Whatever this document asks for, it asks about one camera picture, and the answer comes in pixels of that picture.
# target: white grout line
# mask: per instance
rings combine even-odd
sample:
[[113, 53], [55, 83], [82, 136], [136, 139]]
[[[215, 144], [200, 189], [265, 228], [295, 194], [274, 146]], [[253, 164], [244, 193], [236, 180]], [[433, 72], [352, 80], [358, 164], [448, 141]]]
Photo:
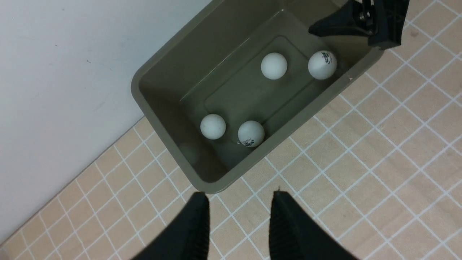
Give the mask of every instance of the white grout line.
[[[137, 131], [135, 128], [133, 128], [133, 129], [134, 129], [136, 135], [138, 136], [138, 138], [141, 139], [141, 140], [143, 141], [142, 144], [144, 144], [144, 146], [146, 147], [146, 149], [149, 151], [149, 153], [151, 153], [152, 157], [156, 160], [157, 164], [160, 166], [160, 168], [161, 168], [162, 171], [164, 172], [164, 174], [165, 174], [165, 176], [167, 177], [167, 179], [170, 181], [170, 183], [172, 184], [172, 186], [175, 188], [176, 192], [177, 192], [178, 194], [181, 194], [180, 190], [177, 188], [177, 186], [175, 185], [175, 183], [174, 183], [174, 182], [172, 181], [172, 179], [170, 178], [170, 174], [168, 174], [167, 171], [164, 169], [164, 167], [160, 164], [160, 162], [159, 162], [159, 160], [158, 160], [158, 158], [160, 157], [160, 155], [156, 157], [156, 156], [154, 155], [154, 153], [152, 152], [151, 148], [149, 148], [149, 146], [146, 144], [146, 141], [143, 140], [143, 138], [141, 138], [141, 136], [140, 136], [140, 134], [138, 133], [138, 131]], [[186, 200], [183, 198], [183, 196], [181, 196], [181, 199], [183, 200], [184, 203], [186, 203]]]
[[[321, 121], [317, 118], [317, 116], [314, 116], [313, 118], [315, 118], [327, 131], [329, 131], [329, 133], [346, 149], [346, 152], [347, 153], [350, 153], [351, 155], [355, 156], [355, 154], [353, 153], [353, 151], [351, 151], [351, 148], [354, 147], [351, 146], [351, 147], [348, 147], [347, 145], [345, 145], [345, 143], [340, 140], [331, 130], [328, 129], [328, 127]], [[363, 166], [368, 170], [370, 171], [370, 168], [368, 168], [358, 157], [356, 157], [356, 159], [361, 163], [363, 164]], [[372, 223], [368, 218], [365, 217], [364, 213], [359, 210], [359, 208], [356, 206], [356, 204], [346, 195], [346, 192], [345, 191], [342, 191], [337, 185], [335, 182], [332, 181], [332, 179], [325, 173], [325, 171], [323, 171], [322, 173], [324, 175], [325, 178], [327, 178], [327, 180], [341, 193], [341, 195], [353, 206], [353, 208], [356, 209], [356, 211], [362, 216], [362, 219], [365, 220], [381, 237], [382, 239], [386, 240], [386, 237], [382, 234], [382, 232], [374, 225], [374, 223]], [[391, 243], [388, 242], [388, 245], [401, 257], [404, 259], [404, 256], [402, 256], [402, 254], [398, 251], [398, 249], [396, 249]]]
[[[119, 152], [119, 150], [117, 149], [117, 147], [114, 145], [114, 149], [117, 151], [117, 153], [119, 154], [119, 156], [121, 158], [123, 158]], [[128, 170], [130, 171], [130, 173], [133, 175], [133, 180], [131, 180], [130, 182], [132, 181], [136, 181], [136, 183], [140, 186], [140, 189], [143, 191], [143, 193], [145, 194], [144, 198], [147, 198], [149, 200], [149, 203], [151, 203], [151, 206], [154, 208], [154, 210], [156, 211], [157, 214], [159, 214], [159, 211], [157, 210], [156, 206], [154, 206], [154, 203], [151, 201], [151, 198], [148, 196], [148, 193], [146, 193], [146, 191], [143, 189], [143, 186], [141, 185], [140, 181], [138, 181], [138, 178], [136, 178], [136, 176], [139, 174], [137, 173], [136, 175], [133, 173], [132, 169], [130, 168], [130, 166], [128, 166], [127, 162], [125, 161], [125, 159], [122, 159], [123, 163], [125, 164], [125, 166], [127, 166]], [[162, 216], [159, 216], [160, 217], [160, 220], [162, 220], [162, 223], [164, 223], [164, 225], [166, 225], [164, 219], [162, 218]]]
[[[400, 102], [395, 96], [393, 96], [391, 93], [388, 93], [388, 94], [391, 95], [394, 99], [396, 99], [396, 100], [399, 102], [400, 106], [405, 107], [405, 105], [404, 105], [402, 102]], [[436, 117], [441, 111], [443, 111], [449, 104], [450, 104], [450, 102], [447, 103], [445, 106], [443, 106], [438, 112], [436, 112], [432, 117], [430, 117], [430, 118], [427, 120], [427, 122], [425, 122], [425, 124], [428, 123], [428, 122], [430, 122], [433, 118], [435, 118], [435, 117]], [[422, 168], [421, 168], [419, 165], [417, 165], [409, 156], [406, 155], [406, 153], [404, 153], [404, 152], [400, 149], [400, 146], [401, 146], [402, 144], [404, 144], [408, 139], [410, 139], [413, 135], [415, 135], [417, 132], [419, 132], [420, 129], [421, 129], [424, 125], [422, 125], [421, 127], [419, 127], [419, 128], [418, 128], [415, 132], [413, 132], [406, 140], [402, 141], [398, 146], [396, 146], [396, 145], [395, 145], [384, 133], [382, 133], [381, 130], [377, 127], [377, 125], [380, 125], [380, 124], [381, 124], [380, 122], [379, 122], [377, 125], [374, 125], [374, 124], [373, 124], [368, 118], [366, 118], [361, 112], [359, 112], [359, 111], [356, 111], [356, 112], [357, 112], [360, 116], [362, 116], [363, 119], [365, 119], [371, 126], [373, 126], [374, 130], [376, 130], [377, 132], [379, 132], [390, 144], [392, 144], [392, 145], [395, 147], [394, 150], [398, 150], [398, 151], [400, 151], [403, 155], [405, 155], [405, 157], [406, 157], [410, 162], [412, 162], [412, 163], [414, 164], [414, 166], [418, 169], [419, 172], [422, 172], [422, 173], [423, 173], [430, 181], [432, 181], [441, 191], [443, 191], [443, 194], [444, 194], [444, 195], [446, 195], [446, 196], [452, 198], [452, 197], [450, 196], [450, 194], [448, 194], [437, 182], [435, 182], [432, 178], [430, 178], [430, 176], [428, 176], [428, 175], [422, 170]], [[451, 147], [451, 144], [448, 144], [448, 145], [446, 146], [445, 149], [443, 149], [443, 150], [440, 151], [438, 154], [436, 154], [436, 156], [434, 156], [433, 158], [431, 158], [431, 159], [426, 163], [426, 165], [429, 165], [430, 163], [432, 163], [441, 153], [443, 153], [443, 152], [444, 152], [446, 149], [448, 149], [449, 147]], [[365, 166], [367, 169], [369, 169], [369, 168], [367, 167], [367, 165], [365, 165], [354, 153], [352, 153], [352, 154], [358, 159], [358, 161], [359, 161], [360, 163], [363, 164], [363, 166]], [[394, 197], [395, 197], [395, 198], [396, 198], [407, 210], [409, 210], [409, 211], [414, 215], [414, 219], [413, 219], [413, 220], [417, 219], [419, 222], [421, 222], [421, 224], [422, 224], [422, 225], [423, 225], [434, 237], [436, 237], [436, 239], [437, 239], [438, 241], [441, 242], [441, 240], [439, 239], [439, 237], [436, 236], [436, 235], [434, 234], [433, 230], [431, 230], [423, 221], [421, 221], [418, 217], [416, 217], [415, 213], [413, 213], [412, 210], [411, 210], [411, 209], [410, 209], [399, 197], [396, 196], [396, 194], [395, 194], [395, 191], [396, 191], [396, 190], [395, 190], [395, 191], [392, 191], [385, 183], [383, 183], [383, 181], [382, 181], [380, 178], [378, 178], [378, 177], [375, 175], [375, 173], [371, 172], [371, 174], [374, 175], [374, 177], [375, 177], [382, 185], [384, 185], [384, 186], [387, 188], [387, 190], [388, 190], [389, 192], [391, 192], [391, 194], [392, 194], [392, 195], [393, 195], [393, 196], [394, 196]]]
[[18, 255], [18, 256], [16, 257], [16, 259], [18, 259], [18, 258], [19, 258], [22, 254], [24, 254], [26, 251], [28, 251], [28, 252], [30, 253], [30, 255], [32, 256], [32, 259], [35, 260], [35, 256], [32, 254], [32, 251], [30, 250], [30, 246], [29, 246], [29, 245], [27, 244], [27, 242], [26, 242], [26, 238], [24, 237], [24, 234], [23, 234], [22, 229], [21, 229], [20, 233], [21, 233], [21, 237], [23, 238], [24, 245], [26, 245], [26, 249], [24, 250], [24, 252], [22, 252], [20, 255]]
[[432, 253], [436, 252], [440, 247], [444, 247], [444, 245], [449, 241], [451, 240], [453, 237], [455, 237], [456, 235], [458, 235], [460, 232], [462, 232], [462, 229], [459, 229], [458, 231], [454, 232], [452, 235], [448, 236], [445, 240], [443, 240], [443, 242], [439, 243], [435, 248], [433, 248], [432, 250], [430, 250], [424, 257], [422, 257], [422, 259], [426, 259], [427, 257], [429, 257]]
[[[254, 244], [254, 242], [253, 242], [252, 239], [250, 238], [250, 234], [247, 234], [247, 233], [245, 232], [244, 228], [241, 226], [241, 224], [239, 223], [239, 221], [237, 221], [237, 219], [234, 217], [234, 213], [237, 212], [237, 211], [231, 213], [231, 210], [228, 208], [228, 206], [226, 206], [226, 204], [223, 202], [223, 200], [221, 200], [220, 196], [217, 196], [217, 199], [222, 203], [222, 205], [224, 206], [224, 208], [226, 209], [226, 211], [228, 211], [228, 213], [231, 215], [231, 218], [234, 220], [234, 222], [237, 224], [237, 226], [241, 229], [241, 231], [242, 231], [242, 232], [244, 233], [244, 235], [245, 235], [245, 238], [244, 238], [240, 243], [238, 243], [238, 244], [236, 245], [236, 248], [237, 248], [239, 245], [241, 245], [242, 243], [244, 243], [244, 241], [247, 239], [247, 240], [249, 240], [249, 242], [252, 244], [252, 246], [255, 248], [255, 250], [256, 250], [257, 253], [260, 255], [260, 257], [261, 257], [262, 259], [264, 259], [263, 254], [260, 252], [260, 250], [258, 249], [258, 247]], [[233, 250], [230, 250], [230, 251], [225, 255], [225, 257], [228, 256], [232, 251], [233, 251]]]
[[[50, 236], [50, 232], [49, 232], [49, 230], [48, 230], [48, 228], [47, 228], [47, 225], [45, 225], [45, 222], [43, 221], [42, 215], [41, 215], [40, 213], [38, 213], [37, 216], [40, 218], [40, 221], [42, 222], [43, 226], [45, 227], [45, 233], [48, 235], [48, 237], [49, 237], [49, 239], [50, 239], [50, 241], [51, 241], [51, 244], [52, 244], [53, 247], [55, 248], [55, 249], [51, 252], [51, 254], [53, 254], [53, 252], [56, 252], [56, 253], [58, 254], [59, 258], [60, 258], [61, 260], [63, 260], [61, 254], [60, 254], [59, 251], [58, 251], [58, 247], [55, 245], [55, 242], [53, 241], [52, 237]], [[77, 235], [77, 234], [75, 233], [74, 227], [72, 227], [72, 231], [73, 231], [73, 232], [72, 232], [69, 236], [72, 236], [73, 234]]]
[[79, 189], [80, 189], [80, 190], [82, 191], [82, 193], [84, 194], [85, 200], [87, 201], [88, 205], [90, 206], [91, 211], [93, 212], [93, 215], [95, 216], [96, 220], [98, 220], [98, 223], [99, 223], [99, 225], [101, 226], [101, 228], [103, 229], [104, 234], [107, 236], [107, 238], [108, 238], [108, 240], [109, 240], [109, 243], [111, 244], [111, 246], [112, 246], [114, 252], [117, 251], [117, 250], [116, 250], [116, 247], [115, 247], [114, 244], [112, 243], [112, 240], [109, 238], [107, 231], [104, 229], [104, 226], [103, 226], [103, 224], [101, 223], [101, 220], [99, 219], [98, 215], [96, 214], [95, 209], [93, 208], [93, 206], [91, 205], [91, 203], [90, 203], [90, 201], [88, 200], [87, 196], [86, 196], [85, 193], [83, 192], [82, 187], [80, 187], [80, 184], [79, 184], [77, 181], [76, 181], [75, 183], [77, 183], [77, 186], [79, 186]]

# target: olive green bin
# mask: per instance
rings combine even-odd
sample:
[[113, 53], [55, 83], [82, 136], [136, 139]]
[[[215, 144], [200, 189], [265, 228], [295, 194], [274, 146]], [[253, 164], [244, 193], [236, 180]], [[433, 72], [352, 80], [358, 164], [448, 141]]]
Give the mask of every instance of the olive green bin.
[[[135, 74], [132, 94], [193, 186], [218, 193], [284, 141], [370, 68], [383, 54], [367, 38], [308, 33], [315, 21], [338, 10], [330, 0], [212, 0]], [[315, 80], [308, 60], [335, 53], [338, 68]], [[265, 78], [262, 58], [283, 54], [287, 73]], [[226, 132], [202, 136], [200, 122], [219, 114]], [[237, 130], [260, 122], [264, 142], [238, 143]]]

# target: ping pong ball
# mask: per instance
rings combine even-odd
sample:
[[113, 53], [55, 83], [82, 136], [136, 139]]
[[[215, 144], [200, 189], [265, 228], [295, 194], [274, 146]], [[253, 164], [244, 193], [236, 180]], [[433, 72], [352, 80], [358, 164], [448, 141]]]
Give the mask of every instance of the ping pong ball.
[[270, 80], [280, 79], [287, 71], [287, 60], [280, 53], [270, 53], [261, 61], [261, 72]]
[[239, 127], [237, 137], [246, 147], [257, 147], [263, 142], [265, 130], [259, 122], [247, 121]]
[[225, 130], [226, 123], [224, 119], [217, 114], [207, 115], [201, 121], [201, 132], [210, 140], [216, 140], [222, 137]]
[[331, 77], [337, 69], [337, 59], [327, 50], [321, 50], [311, 56], [308, 62], [308, 71], [317, 80]]

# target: beige floor tile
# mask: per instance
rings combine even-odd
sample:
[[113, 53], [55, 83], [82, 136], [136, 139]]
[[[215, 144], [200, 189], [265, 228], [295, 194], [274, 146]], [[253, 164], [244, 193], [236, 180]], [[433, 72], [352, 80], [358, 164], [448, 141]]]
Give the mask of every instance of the beige floor tile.
[[159, 184], [167, 176], [155, 161], [151, 163], [144, 171], [142, 171], [136, 178], [143, 187], [145, 192], [150, 192], [157, 184]]
[[408, 65], [405, 65], [383, 87], [403, 102], [424, 83], [425, 79], [422, 76]]
[[457, 235], [451, 238], [449, 241], [446, 242], [449, 248], [459, 257], [462, 258], [462, 232], [459, 231]]
[[445, 147], [445, 143], [428, 128], [420, 129], [407, 140], [401, 150], [418, 166], [424, 166]]
[[165, 229], [165, 225], [162, 223], [162, 220], [157, 217], [152, 222], [150, 222], [144, 229], [140, 231], [140, 237], [143, 242], [147, 245], [157, 237]]
[[454, 9], [457, 13], [462, 13], [462, 3], [459, 0], [441, 0], [441, 2]]
[[269, 256], [269, 220], [266, 221], [255, 233], [250, 236], [250, 239], [258, 248], [258, 251], [263, 255], [263, 257]]
[[390, 197], [367, 218], [386, 238], [390, 238], [409, 223], [413, 215], [395, 197]]
[[164, 180], [157, 188], [150, 194], [149, 198], [158, 211], [162, 211], [170, 204], [176, 197], [178, 192], [175, 190], [169, 180]]
[[121, 161], [122, 158], [119, 153], [117, 153], [114, 146], [111, 146], [98, 159], [96, 159], [96, 164], [103, 175], [106, 176]]
[[250, 234], [269, 218], [269, 212], [266, 211], [263, 204], [256, 197], [253, 197], [234, 214], [234, 217], [241, 224], [244, 232]]
[[117, 166], [111, 173], [106, 176], [106, 181], [108, 182], [113, 192], [118, 192], [132, 179], [133, 175], [125, 163]]
[[168, 151], [160, 155], [158, 161], [167, 174], [171, 173], [178, 167], [175, 159], [173, 159], [173, 156]]
[[398, 102], [396, 100], [394, 100], [384, 90], [378, 89], [361, 105], [359, 105], [358, 111], [373, 124], [378, 124], [397, 106]]
[[170, 206], [168, 206], [164, 212], [161, 213], [162, 219], [167, 225], [175, 219], [178, 213], [180, 213], [180, 211], [183, 209], [184, 205], [185, 203], [183, 200], [178, 198]]
[[437, 40], [455, 54], [462, 52], [462, 19], [458, 18], [449, 28], [444, 30]]
[[103, 233], [104, 230], [96, 217], [92, 217], [87, 223], [77, 230], [77, 236], [82, 241], [85, 248], [88, 248]]
[[215, 248], [215, 246], [210, 243], [208, 246], [208, 260], [221, 260], [221, 255], [218, 253], [218, 250]]
[[210, 200], [210, 230], [218, 227], [229, 215], [218, 198]]
[[120, 190], [117, 194], [117, 198], [120, 201], [123, 209], [128, 211], [138, 201], [144, 197], [144, 192], [135, 180], [132, 180], [125, 188]]
[[319, 216], [336, 237], [347, 231], [360, 218], [361, 214], [344, 197], [338, 199]]
[[340, 192], [323, 175], [300, 192], [300, 197], [317, 214], [331, 203]]
[[142, 145], [137, 148], [127, 159], [128, 167], [132, 170], [133, 174], [137, 175], [143, 170], [150, 162], [154, 160], [146, 146]]
[[280, 171], [300, 153], [300, 149], [287, 138], [274, 148], [274, 150], [267, 155], [267, 158], [274, 167]]
[[414, 24], [433, 37], [456, 16], [449, 9], [436, 2], [422, 13], [414, 21]]
[[89, 249], [87, 249], [88, 256], [91, 260], [95, 259], [109, 259], [114, 253], [114, 249], [109, 242], [107, 236], [99, 238]]
[[252, 196], [252, 192], [242, 179], [238, 179], [231, 184], [231, 186], [222, 191], [219, 196], [228, 209], [234, 212], [242, 203]]
[[291, 137], [302, 149], [305, 149], [325, 131], [326, 129], [316, 119], [310, 118]]
[[95, 211], [101, 209], [101, 207], [108, 202], [114, 194], [106, 184], [106, 182], [100, 182], [96, 187], [87, 194], [88, 202]]
[[352, 149], [352, 152], [372, 168], [393, 150], [393, 145], [376, 130], [368, 134]]
[[451, 192], [450, 195], [462, 205], [462, 183], [459, 183]]
[[85, 171], [83, 171], [78, 177], [77, 182], [82, 188], [83, 192], [88, 193], [103, 177], [96, 168], [96, 165], [92, 163]]
[[383, 242], [383, 238], [365, 220], [343, 236], [340, 243], [359, 259], [370, 255]]
[[234, 249], [231, 254], [226, 257], [226, 260], [242, 260], [242, 259], [261, 259], [261, 256], [249, 242], [245, 240], [244, 243]]
[[427, 78], [432, 77], [445, 64], [451, 61], [452, 55], [438, 44], [432, 42], [427, 45], [409, 64], [420, 71]]
[[326, 175], [344, 191], [366, 172], [366, 168], [351, 153], [346, 153], [326, 170]]
[[262, 200], [262, 202], [265, 204], [265, 206], [268, 209], [271, 209], [271, 201], [273, 200], [273, 193], [277, 190], [288, 192], [291, 195], [293, 195], [292, 189], [279, 176], [276, 177], [274, 180], [272, 180], [270, 183], [268, 183], [266, 187], [264, 187], [260, 192], [257, 193], [257, 196]]
[[143, 199], [135, 207], [133, 207], [130, 212], [127, 213], [128, 218], [135, 226], [135, 229], [139, 231], [143, 228], [148, 222], [150, 222], [155, 216], [156, 211], [151, 205], [151, 202], [147, 198]]
[[451, 252], [449, 252], [445, 247], [441, 246], [435, 252], [429, 255], [426, 259], [427, 260], [441, 260], [441, 259], [456, 260], [457, 258], [455, 258], [451, 254]]
[[58, 201], [58, 198], [52, 199], [41, 211], [43, 222], [47, 228], [56, 223], [63, 215], [64, 210]]
[[421, 11], [423, 11], [432, 0], [415, 0], [409, 2], [409, 8], [407, 10], [407, 19], [414, 19]]
[[438, 132], [446, 141], [452, 142], [462, 133], [462, 107], [451, 103], [428, 125]]
[[76, 235], [72, 235], [71, 238], [66, 240], [66, 242], [58, 248], [58, 252], [62, 259], [75, 259], [83, 251], [82, 244]]
[[401, 260], [402, 258], [389, 245], [385, 245], [380, 250], [375, 252], [370, 260]]
[[22, 253], [16, 260], [33, 260], [32, 255], [29, 253], [29, 251], [25, 251]]
[[119, 256], [122, 260], [130, 260], [144, 248], [141, 240], [134, 237], [125, 246], [119, 250]]
[[21, 233], [16, 233], [10, 237], [4, 244], [3, 249], [12, 259], [17, 258], [20, 254], [22, 254], [24, 250], [26, 250], [26, 244], [24, 243]]
[[122, 207], [113, 198], [97, 213], [98, 219], [105, 230], [111, 227], [117, 220], [124, 215]]
[[318, 167], [325, 169], [335, 159], [342, 155], [344, 151], [345, 147], [343, 147], [333, 135], [328, 133], [311, 146], [306, 153], [313, 159]]
[[315, 218], [315, 214], [313, 213], [312, 210], [310, 210], [307, 206], [306, 206], [306, 202], [304, 202], [301, 197], [298, 195], [296, 196], [295, 198], [295, 201], [297, 202], [297, 204], [302, 208], [303, 211], [305, 211], [305, 213], [311, 218]]
[[351, 147], [371, 128], [371, 124], [357, 112], [353, 111], [332, 129], [332, 133], [346, 146]]
[[404, 107], [398, 108], [379, 128], [395, 145], [399, 145], [422, 124]]
[[420, 222], [414, 221], [391, 243], [406, 259], [420, 259], [438, 245], [438, 240]]
[[400, 188], [396, 195], [415, 213], [419, 214], [443, 192], [426, 176], [419, 173]]
[[374, 169], [374, 173], [393, 191], [416, 172], [415, 165], [400, 151], [393, 152]]
[[301, 155], [281, 174], [295, 191], [299, 191], [319, 174], [319, 169], [305, 155]]
[[459, 140], [453, 144], [453, 147], [457, 151], [462, 152], [462, 138], [459, 138]]
[[462, 229], [462, 209], [448, 197], [438, 201], [420, 219], [441, 240]]
[[351, 106], [340, 96], [334, 98], [329, 104], [323, 107], [316, 117], [327, 127], [331, 127], [342, 116], [351, 110]]
[[63, 243], [63, 241], [68, 238], [74, 232], [71, 222], [67, 217], [63, 217], [58, 221], [52, 228], [48, 230], [51, 241], [55, 245]]
[[390, 51], [385, 51], [382, 58], [380, 58], [380, 60], [375, 63], [367, 71], [367, 73], [369, 73], [369, 75], [371, 75], [378, 83], [382, 83], [402, 64], [403, 62], [396, 57], [396, 55]]
[[29, 220], [23, 228], [23, 236], [28, 245], [31, 245], [43, 233], [45, 233], [45, 226], [38, 215]]
[[377, 84], [367, 75], [363, 74], [342, 92], [342, 96], [348, 100], [350, 104], [357, 105], [376, 87]]
[[29, 250], [36, 260], [44, 260], [55, 249], [48, 234], [42, 235], [30, 247]]
[[405, 105], [426, 122], [449, 101], [450, 99], [433, 85], [426, 84]]
[[258, 191], [265, 185], [274, 175], [276, 171], [268, 163], [266, 159], [262, 159], [253, 166], [246, 174], [243, 175], [245, 181], [254, 192]]
[[115, 143], [115, 147], [117, 147], [122, 157], [125, 158], [140, 144], [141, 139], [136, 134], [135, 129], [132, 128]]
[[146, 140], [154, 132], [146, 117], [143, 117], [134, 128], [143, 140]]
[[164, 143], [160, 140], [159, 136], [157, 134], [154, 134], [151, 136], [147, 141], [146, 145], [149, 147], [149, 149], [152, 151], [154, 156], [159, 156], [160, 153], [162, 153], [165, 150], [165, 145]]
[[83, 193], [79, 188], [76, 181], [71, 182], [67, 187], [64, 188], [58, 195], [59, 200], [64, 207], [64, 210], [69, 210], [73, 207], [81, 198]]
[[443, 189], [448, 190], [462, 180], [462, 156], [449, 148], [424, 170]]
[[390, 192], [372, 174], [368, 174], [356, 184], [346, 195], [358, 209], [367, 214], [379, 202], [384, 200]]
[[455, 97], [462, 92], [462, 87], [460, 85], [462, 82], [462, 73], [460, 73], [461, 68], [462, 61], [455, 59], [433, 79], [433, 82], [448, 95]]
[[225, 255], [241, 240], [243, 240], [245, 235], [236, 222], [232, 218], [229, 218], [213, 234], [211, 234], [211, 238], [221, 253]]
[[175, 187], [180, 191], [185, 191], [190, 185], [191, 182], [188, 180], [184, 172], [181, 168], [177, 168], [175, 171], [172, 172], [170, 175], [170, 179], [173, 181]]
[[430, 40], [429, 37], [421, 33], [413, 25], [409, 25], [408, 27], [404, 28], [401, 37], [401, 46], [393, 48], [393, 51], [395, 51], [401, 58], [405, 60], [409, 60], [419, 49], [425, 45], [425, 43]]
[[130, 221], [126, 217], [123, 217], [107, 231], [107, 234], [114, 247], [119, 249], [135, 235], [135, 230], [133, 229]]

